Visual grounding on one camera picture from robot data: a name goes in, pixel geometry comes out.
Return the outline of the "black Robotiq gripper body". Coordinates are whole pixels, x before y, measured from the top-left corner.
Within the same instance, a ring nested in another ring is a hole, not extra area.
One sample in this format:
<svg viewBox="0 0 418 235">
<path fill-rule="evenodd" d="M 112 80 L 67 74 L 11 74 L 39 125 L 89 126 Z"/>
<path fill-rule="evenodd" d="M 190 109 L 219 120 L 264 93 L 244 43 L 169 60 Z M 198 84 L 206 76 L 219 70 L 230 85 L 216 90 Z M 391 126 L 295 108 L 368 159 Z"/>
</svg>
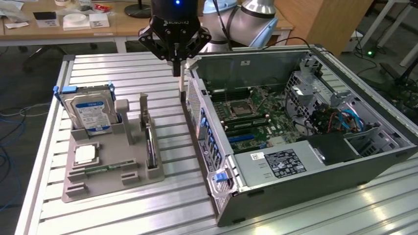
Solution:
<svg viewBox="0 0 418 235">
<path fill-rule="evenodd" d="M 183 61 L 200 29 L 196 0 L 152 0 L 151 29 L 163 41 L 168 61 Z"/>
</svg>

